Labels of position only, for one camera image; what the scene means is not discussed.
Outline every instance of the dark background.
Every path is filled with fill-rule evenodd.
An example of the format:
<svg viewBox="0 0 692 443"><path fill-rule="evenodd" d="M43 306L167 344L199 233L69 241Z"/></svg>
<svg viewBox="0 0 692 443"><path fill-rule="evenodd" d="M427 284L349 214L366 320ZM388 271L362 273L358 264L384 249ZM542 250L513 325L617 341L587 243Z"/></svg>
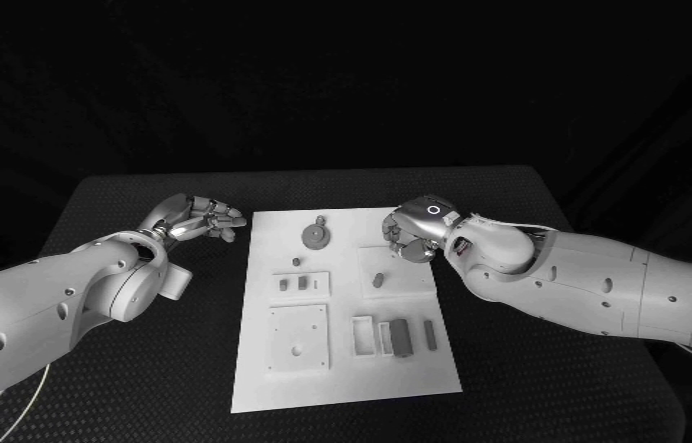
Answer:
<svg viewBox="0 0 692 443"><path fill-rule="evenodd" d="M691 9L1 0L0 266L91 175L496 164L578 232L692 262ZM692 355L647 347L691 407Z"/></svg>

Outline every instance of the wire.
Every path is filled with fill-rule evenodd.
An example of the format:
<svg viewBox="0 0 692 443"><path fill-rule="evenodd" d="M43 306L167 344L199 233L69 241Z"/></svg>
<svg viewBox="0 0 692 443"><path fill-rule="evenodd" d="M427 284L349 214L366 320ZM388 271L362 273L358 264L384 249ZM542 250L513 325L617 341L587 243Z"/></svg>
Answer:
<svg viewBox="0 0 692 443"><path fill-rule="evenodd" d="M692 348L689 348L689 347L685 346L685 345L680 345L679 343L676 343L676 345L678 345L688 353L692 353Z"/></svg>
<svg viewBox="0 0 692 443"><path fill-rule="evenodd" d="M477 213L471 213L471 216L473 216L474 218L477 218L482 222L484 222L484 223L492 223L493 225L525 226L526 228L541 228L542 230L558 231L555 228L551 228L549 226L522 225L522 224L519 224L519 223L505 223L503 221L492 220L490 218L486 218L484 216L480 216Z"/></svg>
<svg viewBox="0 0 692 443"><path fill-rule="evenodd" d="M7 436L9 436L10 433L12 433L12 430L14 430L14 428L17 427L22 419L25 418L26 414L29 413L29 410L30 410L30 408L32 408L33 402L36 401L36 398L39 397L40 389L43 388L43 383L46 382L46 376L48 376L48 370L49 370L49 369L50 369L50 363L49 363L48 366L46 366L46 371L43 372L43 378L40 379L39 388L36 389L36 393L33 394L32 401L29 402L29 405L27 405L27 407L26 407L22 415L19 416L17 421L16 421L14 424L12 425L10 429L7 430L7 433L0 437L0 443L3 443L4 439L7 438Z"/></svg>

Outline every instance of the robotic hand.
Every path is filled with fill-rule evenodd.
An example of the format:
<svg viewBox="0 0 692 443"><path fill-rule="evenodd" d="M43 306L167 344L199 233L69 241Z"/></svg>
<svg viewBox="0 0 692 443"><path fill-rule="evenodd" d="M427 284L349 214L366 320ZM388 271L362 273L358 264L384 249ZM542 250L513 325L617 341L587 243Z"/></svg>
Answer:
<svg viewBox="0 0 692 443"><path fill-rule="evenodd" d="M412 262L441 249L483 300L594 335L691 346L692 264L606 238L463 217L435 196L404 203L382 233Z"/></svg>
<svg viewBox="0 0 692 443"><path fill-rule="evenodd" d="M177 300L192 273L169 262L180 241L200 235L231 243L241 212L177 194L137 231L121 231L0 272L0 393L75 347L112 320L131 321L156 295Z"/></svg>

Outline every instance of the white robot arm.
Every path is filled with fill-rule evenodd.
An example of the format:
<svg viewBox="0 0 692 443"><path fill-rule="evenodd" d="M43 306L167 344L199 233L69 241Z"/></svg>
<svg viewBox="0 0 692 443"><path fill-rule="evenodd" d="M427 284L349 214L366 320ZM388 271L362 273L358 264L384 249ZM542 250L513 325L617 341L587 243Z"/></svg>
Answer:
<svg viewBox="0 0 692 443"><path fill-rule="evenodd" d="M440 248L479 298L594 335L691 346L692 264L597 236L463 217L435 196L404 203L382 231L409 261Z"/></svg>
<svg viewBox="0 0 692 443"><path fill-rule="evenodd" d="M192 273L169 262L180 241L200 235L232 242L241 212L177 194L137 231L121 231L71 253L0 272L0 393L74 348L104 323L131 321L156 295L177 300Z"/></svg>

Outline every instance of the table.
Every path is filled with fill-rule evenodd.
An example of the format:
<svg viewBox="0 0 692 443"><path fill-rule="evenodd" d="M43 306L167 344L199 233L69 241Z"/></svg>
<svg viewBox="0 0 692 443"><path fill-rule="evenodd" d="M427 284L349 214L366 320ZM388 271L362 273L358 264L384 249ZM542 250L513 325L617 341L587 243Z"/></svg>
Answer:
<svg viewBox="0 0 692 443"><path fill-rule="evenodd" d="M40 256L136 229L173 194L254 211L395 206L433 193L460 212L569 231L526 166L89 177ZM231 415L249 228L198 238L173 263L180 301L94 329L50 368L9 442L679 441L685 413L642 341L582 334L476 298L438 257L433 272L463 393ZM0 434L42 372L0 398Z"/></svg>

